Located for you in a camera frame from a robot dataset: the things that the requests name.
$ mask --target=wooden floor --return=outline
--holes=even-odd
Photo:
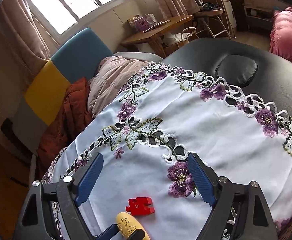
[[[12,238],[20,208],[28,192],[25,187],[28,176],[29,168],[0,145],[0,236],[3,240]]]
[[[251,33],[251,32],[237,32],[236,38],[232,36],[232,40],[251,45],[253,47],[269,51],[271,38],[267,34]]]

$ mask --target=yellow object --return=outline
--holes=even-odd
[[[136,229],[142,229],[145,232],[145,237],[143,240],[150,240],[146,230],[132,215],[126,212],[121,212],[117,215],[116,222],[119,231],[125,239],[127,239]]]
[[[48,60],[29,86],[24,98],[33,112],[50,125],[59,112],[69,85],[69,81]]]

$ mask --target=purple box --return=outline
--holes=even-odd
[[[150,25],[145,19],[145,17],[142,17],[141,19],[134,21],[134,25],[139,31],[142,32],[150,28]]]

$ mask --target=embroidered tablecloth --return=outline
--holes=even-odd
[[[196,239],[211,207],[187,169],[190,152],[233,183],[257,181],[278,230],[292,216],[292,117],[223,78],[155,63],[141,69],[60,151],[43,183],[73,174],[95,151],[104,167],[79,208],[92,235],[115,223],[129,198],[144,196],[156,212],[138,220],[152,239]]]

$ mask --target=black leather chair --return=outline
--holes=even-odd
[[[273,101],[278,112],[292,116],[292,63],[275,54],[226,39],[201,38],[175,51],[162,61],[194,72],[205,72],[256,93],[264,102]],[[279,240],[292,240],[292,219]]]

